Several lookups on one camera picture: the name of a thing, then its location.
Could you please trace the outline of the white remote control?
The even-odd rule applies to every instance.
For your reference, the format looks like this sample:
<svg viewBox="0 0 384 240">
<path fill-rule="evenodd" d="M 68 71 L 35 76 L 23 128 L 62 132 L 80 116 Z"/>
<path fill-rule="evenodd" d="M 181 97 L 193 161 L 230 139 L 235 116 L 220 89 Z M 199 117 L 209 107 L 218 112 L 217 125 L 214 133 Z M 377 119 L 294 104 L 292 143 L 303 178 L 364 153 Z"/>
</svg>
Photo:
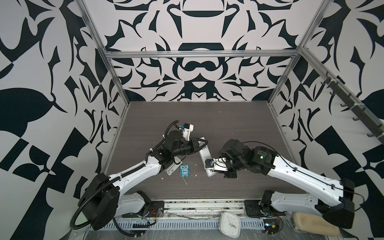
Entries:
<svg viewBox="0 0 384 240">
<path fill-rule="evenodd" d="M 202 162 L 203 162 L 203 167 L 207 173 L 207 176 L 208 177 L 212 177 L 214 175 L 216 175 L 217 173 L 216 172 L 212 172 L 211 170 L 207 169 L 206 168 L 206 160 L 208 159 L 212 159 L 212 156 L 211 156 L 211 153 L 209 151 L 209 148 L 208 148 L 208 145 L 206 145 L 205 147 L 203 147 L 200 151 L 199 151 L 199 154 L 201 156 L 201 159 L 202 159 Z"/>
</svg>

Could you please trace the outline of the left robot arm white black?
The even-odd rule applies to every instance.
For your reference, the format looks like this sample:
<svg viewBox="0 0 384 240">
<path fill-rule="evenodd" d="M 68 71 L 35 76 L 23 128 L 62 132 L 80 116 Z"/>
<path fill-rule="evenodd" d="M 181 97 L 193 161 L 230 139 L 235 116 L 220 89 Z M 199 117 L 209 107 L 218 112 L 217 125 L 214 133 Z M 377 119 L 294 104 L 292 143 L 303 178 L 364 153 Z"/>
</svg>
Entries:
<svg viewBox="0 0 384 240">
<path fill-rule="evenodd" d="M 91 226 L 102 229 L 115 217 L 125 214 L 145 215 L 151 199 L 142 191 L 122 197 L 136 185 L 168 169 L 175 164 L 176 157 L 186 157 L 198 153 L 208 145 L 208 141 L 196 137 L 184 137 L 180 131 L 171 131 L 143 161 L 122 172 L 106 176 L 98 174 L 86 188 L 79 200 L 79 208 L 70 221 L 72 230 Z"/>
</svg>

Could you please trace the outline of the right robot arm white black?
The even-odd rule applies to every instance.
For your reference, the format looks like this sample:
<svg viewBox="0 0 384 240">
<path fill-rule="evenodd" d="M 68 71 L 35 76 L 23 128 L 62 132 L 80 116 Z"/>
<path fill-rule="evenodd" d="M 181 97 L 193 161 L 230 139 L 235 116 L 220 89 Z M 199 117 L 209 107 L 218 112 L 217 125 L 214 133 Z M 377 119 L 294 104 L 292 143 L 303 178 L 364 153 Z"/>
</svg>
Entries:
<svg viewBox="0 0 384 240">
<path fill-rule="evenodd" d="M 286 195 L 266 191 L 265 206 L 278 212 L 309 213 L 323 217 L 328 223 L 351 229 L 355 219 L 355 184 L 352 180 L 333 180 L 282 157 L 274 149 L 257 146 L 253 149 L 239 140 L 230 139 L 222 148 L 226 159 L 227 178 L 236 178 L 240 170 L 263 174 L 285 181 L 305 194 Z"/>
</svg>

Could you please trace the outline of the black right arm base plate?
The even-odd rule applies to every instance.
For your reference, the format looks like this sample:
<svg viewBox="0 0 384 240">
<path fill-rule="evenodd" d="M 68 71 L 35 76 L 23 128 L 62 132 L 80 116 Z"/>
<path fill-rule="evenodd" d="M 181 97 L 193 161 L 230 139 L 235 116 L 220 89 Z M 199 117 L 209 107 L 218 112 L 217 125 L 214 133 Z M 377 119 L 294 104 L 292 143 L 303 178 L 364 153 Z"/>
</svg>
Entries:
<svg viewBox="0 0 384 240">
<path fill-rule="evenodd" d="M 268 210 L 263 210 L 259 204 L 260 200 L 245 200 L 246 215 L 250 218 L 263 218 L 269 217 L 271 214 Z"/>
</svg>

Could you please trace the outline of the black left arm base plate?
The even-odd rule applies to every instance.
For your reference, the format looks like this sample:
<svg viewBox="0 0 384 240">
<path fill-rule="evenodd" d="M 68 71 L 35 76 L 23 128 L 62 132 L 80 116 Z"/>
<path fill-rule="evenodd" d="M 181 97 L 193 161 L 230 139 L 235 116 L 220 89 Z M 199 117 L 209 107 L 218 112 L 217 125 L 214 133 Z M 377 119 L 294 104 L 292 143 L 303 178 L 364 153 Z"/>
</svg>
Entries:
<svg viewBox="0 0 384 240">
<path fill-rule="evenodd" d="M 148 206 L 145 207 L 144 216 L 146 218 L 156 218 L 164 212 L 164 201 L 151 201 Z"/>
</svg>

